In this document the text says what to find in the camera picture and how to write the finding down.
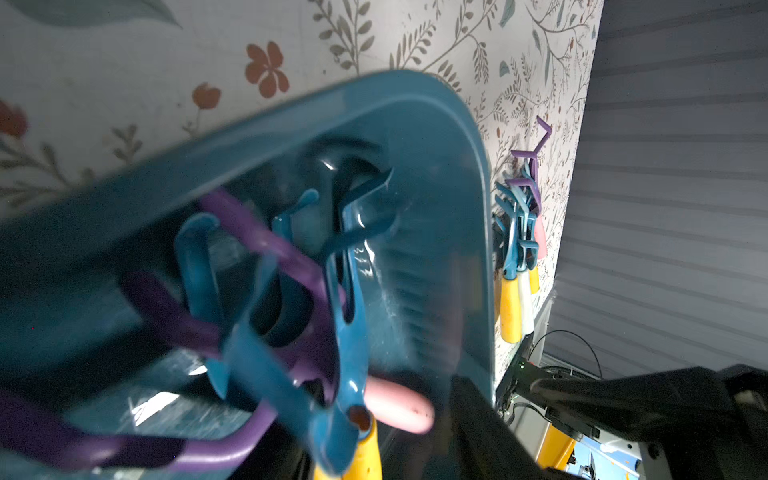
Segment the teal rake yellow handle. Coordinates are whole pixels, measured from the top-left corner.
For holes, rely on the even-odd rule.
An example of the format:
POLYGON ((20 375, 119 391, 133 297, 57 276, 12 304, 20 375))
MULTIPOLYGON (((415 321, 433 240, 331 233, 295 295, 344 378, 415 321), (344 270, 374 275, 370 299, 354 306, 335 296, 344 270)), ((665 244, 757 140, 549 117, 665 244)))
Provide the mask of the teal rake yellow handle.
POLYGON ((208 375, 221 397, 227 396, 233 380, 243 387, 253 386, 256 374, 266 369, 264 359, 284 377, 297 382, 321 379, 325 392, 333 392, 334 361, 323 347, 331 334, 323 271, 291 243, 292 215, 318 198, 316 190, 305 191, 293 207, 273 219, 273 229, 267 231, 234 197, 217 190, 203 200, 214 210, 192 215, 176 235, 174 251, 189 311, 203 326, 218 330, 208 375), (260 255, 249 278, 249 291, 229 318, 219 300, 208 248, 209 234, 219 228, 260 255), (280 317, 260 335, 251 325, 251 315, 269 293, 274 276, 281 278, 280 317))
POLYGON ((340 232, 324 245, 323 273, 338 349, 338 374, 327 417, 313 434, 317 465, 328 477, 380 479, 381 457, 374 415, 365 406, 369 369, 365 302, 359 283, 355 247, 369 238, 391 233, 397 223, 388 216, 368 226, 356 219, 355 204, 386 187, 387 170, 345 194, 337 207, 340 232))
POLYGON ((500 331, 505 342, 516 344, 522 338, 522 310, 517 281, 519 259, 517 202, 510 188, 502 184, 498 184, 497 187, 502 194, 496 196, 496 202, 507 214, 508 219, 508 225, 503 231, 506 250, 500 289, 500 331))

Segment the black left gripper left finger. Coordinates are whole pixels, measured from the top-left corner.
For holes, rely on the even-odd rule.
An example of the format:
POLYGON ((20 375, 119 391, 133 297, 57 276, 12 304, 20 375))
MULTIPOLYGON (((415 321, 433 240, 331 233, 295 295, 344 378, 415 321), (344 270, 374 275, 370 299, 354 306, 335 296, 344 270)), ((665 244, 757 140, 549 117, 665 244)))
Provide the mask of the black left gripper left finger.
POLYGON ((451 378, 425 435, 405 434, 384 455, 385 479, 538 479, 540 467, 467 377, 451 378))

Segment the teal plastic storage box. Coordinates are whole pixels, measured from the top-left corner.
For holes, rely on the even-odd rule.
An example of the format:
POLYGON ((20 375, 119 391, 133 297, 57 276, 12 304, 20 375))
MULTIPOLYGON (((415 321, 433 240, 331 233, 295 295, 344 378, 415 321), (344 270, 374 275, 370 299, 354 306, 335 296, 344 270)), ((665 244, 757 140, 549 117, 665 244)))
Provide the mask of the teal plastic storage box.
MULTIPOLYGON (((455 375, 493 396, 490 173, 472 116, 459 97, 423 74, 378 73, 305 95, 167 150, 122 173, 14 215, 28 215, 92 193, 108 206, 138 199, 173 207, 223 187, 262 221, 293 207, 307 190, 319 198, 291 217, 294 244, 321 261, 340 227, 337 207, 357 185, 392 171, 386 187, 355 204, 368 226, 397 218, 389 235, 355 247, 368 322, 373 375, 445 402, 455 375)), ((248 419, 218 439, 165 437, 228 446, 236 457, 215 467, 172 466, 153 454, 148 466, 88 464, 61 469, 9 449, 5 479, 279 479, 306 461, 279 426, 249 447, 248 419)))

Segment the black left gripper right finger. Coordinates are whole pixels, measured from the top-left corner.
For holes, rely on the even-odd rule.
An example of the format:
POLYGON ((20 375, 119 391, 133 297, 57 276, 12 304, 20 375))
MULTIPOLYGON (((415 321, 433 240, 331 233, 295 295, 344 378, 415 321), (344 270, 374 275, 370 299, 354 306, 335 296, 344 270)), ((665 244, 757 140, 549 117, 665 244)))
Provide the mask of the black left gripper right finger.
POLYGON ((543 403, 627 440, 767 439, 767 410, 737 400, 748 391, 767 394, 767 372, 747 365, 614 380, 542 378, 532 382, 530 391, 543 403))

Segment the teal rake white handle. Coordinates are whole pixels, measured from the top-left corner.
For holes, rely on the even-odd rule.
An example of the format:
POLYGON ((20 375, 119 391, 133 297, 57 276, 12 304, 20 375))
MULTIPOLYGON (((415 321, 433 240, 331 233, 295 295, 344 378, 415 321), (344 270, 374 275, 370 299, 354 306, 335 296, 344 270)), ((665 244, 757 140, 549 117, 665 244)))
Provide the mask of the teal rake white handle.
POLYGON ((538 243, 535 241, 534 229, 536 214, 531 211, 528 196, 518 185, 511 185, 510 190, 516 200, 518 215, 517 244, 519 247, 517 281, 521 303, 522 335, 527 336, 534 331, 533 293, 530 272, 537 266, 538 243))

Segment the purple rake yellow handle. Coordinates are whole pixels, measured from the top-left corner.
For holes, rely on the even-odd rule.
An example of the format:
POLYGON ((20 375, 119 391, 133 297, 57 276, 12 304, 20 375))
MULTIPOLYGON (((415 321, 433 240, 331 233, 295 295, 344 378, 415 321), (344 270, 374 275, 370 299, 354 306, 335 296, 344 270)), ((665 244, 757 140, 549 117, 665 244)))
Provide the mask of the purple rake yellow handle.
POLYGON ((122 294, 149 270, 184 296, 173 241, 199 208, 92 193, 1 225, 1 386, 88 433, 218 439, 250 404, 220 400, 203 359, 159 339, 122 294))

